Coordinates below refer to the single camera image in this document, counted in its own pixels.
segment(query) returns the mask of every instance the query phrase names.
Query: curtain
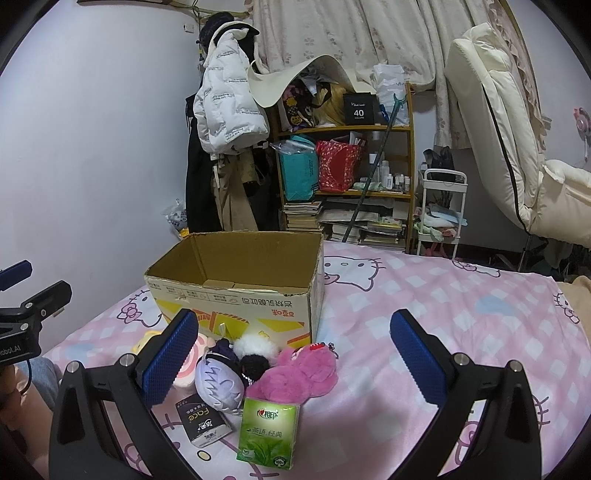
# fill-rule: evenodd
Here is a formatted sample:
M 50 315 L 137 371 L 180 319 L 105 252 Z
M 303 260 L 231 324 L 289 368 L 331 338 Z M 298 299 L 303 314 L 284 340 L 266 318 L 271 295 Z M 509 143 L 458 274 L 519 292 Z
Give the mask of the curtain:
M 417 0 L 431 34 L 436 63 L 437 129 L 435 145 L 470 148 L 457 99 L 444 74 L 452 42 L 470 28 L 488 21 L 482 0 Z
M 540 108 L 538 87 L 535 83 L 534 69 L 530 55 L 521 35 L 517 21 L 506 0 L 486 0 L 489 21 L 500 33 L 513 59 L 513 77 L 521 89 L 525 105 L 530 113 L 531 128 L 534 131 L 540 152 L 545 150 L 546 128 Z
M 521 65 L 515 74 L 524 84 L 534 131 L 543 128 L 533 72 L 524 60 L 527 49 L 499 1 L 504 0 L 246 0 L 245 5 L 261 32 L 259 53 L 270 71 L 321 54 L 333 55 L 363 79 L 377 63 L 402 65 L 416 91 L 436 92 L 434 144 L 470 148 L 444 67 L 452 41 L 484 22 L 501 33 Z

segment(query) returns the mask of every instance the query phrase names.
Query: pink plush toy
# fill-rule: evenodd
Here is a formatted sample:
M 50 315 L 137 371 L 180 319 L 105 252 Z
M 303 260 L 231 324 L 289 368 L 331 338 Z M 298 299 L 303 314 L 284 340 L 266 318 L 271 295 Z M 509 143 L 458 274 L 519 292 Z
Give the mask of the pink plush toy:
M 299 350 L 285 348 L 277 358 L 277 366 L 248 387 L 246 396 L 301 405 L 310 397 L 326 395 L 338 380 L 337 356 L 331 347 L 314 343 Z

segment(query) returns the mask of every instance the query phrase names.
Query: plush toy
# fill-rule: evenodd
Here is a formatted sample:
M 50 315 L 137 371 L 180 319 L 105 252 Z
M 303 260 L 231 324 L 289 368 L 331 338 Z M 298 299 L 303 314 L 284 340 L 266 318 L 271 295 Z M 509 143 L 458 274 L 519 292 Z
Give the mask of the plush toy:
M 277 366 L 248 387 L 246 396 L 301 405 L 310 397 L 326 395 L 338 380 L 336 359 L 332 344 L 314 343 L 299 350 L 286 348 L 277 358 Z
M 259 333 L 242 335 L 233 346 L 240 361 L 240 371 L 249 385 L 259 380 L 271 365 L 275 365 L 279 347 L 266 336 Z
M 229 341 L 222 338 L 199 359 L 195 366 L 195 387 L 202 400 L 214 410 L 238 415 L 242 413 L 244 389 L 248 383 L 229 345 Z

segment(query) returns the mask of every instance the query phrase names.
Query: rolling cart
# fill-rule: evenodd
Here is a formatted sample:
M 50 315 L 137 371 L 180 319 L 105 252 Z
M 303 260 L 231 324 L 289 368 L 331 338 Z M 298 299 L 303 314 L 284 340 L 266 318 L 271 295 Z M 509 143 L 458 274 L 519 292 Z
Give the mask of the rolling cart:
M 453 181 L 440 181 L 440 180 L 429 180 L 429 175 L 433 173 L 447 173 L 456 176 L 456 180 L 458 177 L 463 179 L 463 183 L 453 182 Z M 425 220 L 425 208 L 427 203 L 427 192 L 429 190 L 439 190 L 442 192 L 453 192 L 453 193 L 461 193 L 462 194 L 462 208 L 460 209 L 460 213 L 457 219 L 457 233 L 454 238 L 451 237 L 444 237 L 443 242 L 444 244 L 451 244 L 454 245 L 453 247 L 453 256 L 452 260 L 456 259 L 456 252 L 457 246 L 460 243 L 460 234 L 462 232 L 462 221 L 464 219 L 464 205 L 466 202 L 466 192 L 468 190 L 468 178 L 466 174 L 457 171 L 457 170 L 445 170 L 443 168 L 429 168 L 425 171 L 424 177 L 420 176 L 421 184 L 423 185 L 423 208 L 421 210 L 421 225 L 424 224 Z M 433 237 L 428 233 L 418 233 L 418 247 L 417 247 L 417 255 L 421 254 L 421 243 L 422 242 L 433 242 Z

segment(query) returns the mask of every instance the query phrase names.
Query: white wall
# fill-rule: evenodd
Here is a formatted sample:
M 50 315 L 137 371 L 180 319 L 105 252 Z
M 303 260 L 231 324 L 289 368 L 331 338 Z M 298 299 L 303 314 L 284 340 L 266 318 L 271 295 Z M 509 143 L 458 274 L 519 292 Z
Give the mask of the white wall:
M 591 112 L 591 80 L 568 42 L 531 0 L 508 0 L 525 38 L 534 66 L 543 114 L 553 119 L 546 138 L 547 158 L 558 158 L 573 166 L 584 166 L 584 143 L 573 118 L 573 108 Z M 435 133 L 433 92 L 414 99 L 415 150 L 417 166 L 423 151 L 432 148 Z M 466 218 L 462 243 L 493 249 L 521 251 L 527 235 L 511 223 L 484 191 L 471 150 L 453 151 L 454 164 L 468 176 Z M 586 166 L 591 170 L 591 161 Z
M 186 22 L 60 0 L 0 77 L 0 268 L 34 269 L 0 304 L 60 279 L 73 290 L 44 350 L 143 285 L 176 241 L 161 212 L 184 196 L 184 99 L 199 87 Z

